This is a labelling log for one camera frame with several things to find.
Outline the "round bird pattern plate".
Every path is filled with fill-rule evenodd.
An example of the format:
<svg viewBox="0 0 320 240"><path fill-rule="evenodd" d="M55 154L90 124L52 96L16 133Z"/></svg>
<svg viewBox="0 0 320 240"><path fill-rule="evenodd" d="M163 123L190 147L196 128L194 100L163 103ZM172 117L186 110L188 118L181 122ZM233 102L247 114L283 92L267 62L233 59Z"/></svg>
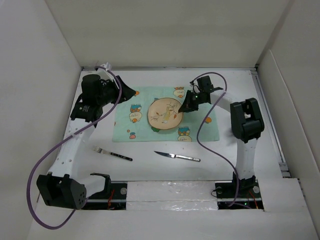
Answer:
<svg viewBox="0 0 320 240"><path fill-rule="evenodd" d="M182 104L170 97L155 100L148 108L147 120L151 127L159 130L170 130L177 127L184 114L179 112Z"/></svg>

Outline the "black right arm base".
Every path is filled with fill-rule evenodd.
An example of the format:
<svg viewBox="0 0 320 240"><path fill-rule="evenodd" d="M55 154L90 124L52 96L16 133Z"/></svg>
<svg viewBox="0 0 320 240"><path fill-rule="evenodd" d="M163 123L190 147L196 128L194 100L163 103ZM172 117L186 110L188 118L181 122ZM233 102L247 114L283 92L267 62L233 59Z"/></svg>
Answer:
<svg viewBox="0 0 320 240"><path fill-rule="evenodd" d="M256 177L242 179L237 185L235 174L232 180L216 181L211 196L216 198L219 210L263 210L263 200Z"/></svg>

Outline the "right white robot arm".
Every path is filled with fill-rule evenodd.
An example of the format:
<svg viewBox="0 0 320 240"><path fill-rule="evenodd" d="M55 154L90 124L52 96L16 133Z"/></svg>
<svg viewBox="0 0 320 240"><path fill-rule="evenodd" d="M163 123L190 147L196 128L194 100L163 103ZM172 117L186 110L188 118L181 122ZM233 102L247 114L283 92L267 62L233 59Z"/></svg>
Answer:
<svg viewBox="0 0 320 240"><path fill-rule="evenodd" d="M237 139L236 172L231 191L237 197L249 192L255 181L255 149L261 133L265 129L264 120L256 98L239 100L236 96L216 90L211 93L188 90L179 111L189 113L197 111L200 104L212 104L230 113L231 131Z"/></svg>

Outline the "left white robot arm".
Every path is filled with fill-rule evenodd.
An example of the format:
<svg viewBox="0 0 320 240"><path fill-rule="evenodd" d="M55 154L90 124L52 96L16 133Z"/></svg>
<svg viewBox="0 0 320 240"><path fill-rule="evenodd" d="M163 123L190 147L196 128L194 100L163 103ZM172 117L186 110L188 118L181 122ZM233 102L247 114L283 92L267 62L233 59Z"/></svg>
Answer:
<svg viewBox="0 0 320 240"><path fill-rule="evenodd" d="M78 170L86 143L96 129L98 120L105 117L103 107L128 101L136 91L118 75L111 80L103 79L98 74L84 76L81 90L70 114L70 139L62 144L48 173L39 175L36 181L47 206L79 210L92 195L97 194L104 199L112 191L108 174L94 172L79 179Z"/></svg>

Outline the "green cartoon print cloth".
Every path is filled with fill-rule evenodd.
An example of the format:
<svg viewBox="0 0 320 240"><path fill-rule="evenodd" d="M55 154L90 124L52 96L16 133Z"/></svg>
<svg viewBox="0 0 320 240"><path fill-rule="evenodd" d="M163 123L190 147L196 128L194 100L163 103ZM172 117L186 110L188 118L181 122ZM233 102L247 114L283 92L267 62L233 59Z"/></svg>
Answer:
<svg viewBox="0 0 320 240"><path fill-rule="evenodd" d="M220 139L215 112L209 113L211 105L201 104L197 111L184 113L182 122L175 128L160 130L148 122L150 105L161 98L173 98L181 104L185 100L187 86L137 87L129 101L116 107L113 142L214 142Z"/></svg>

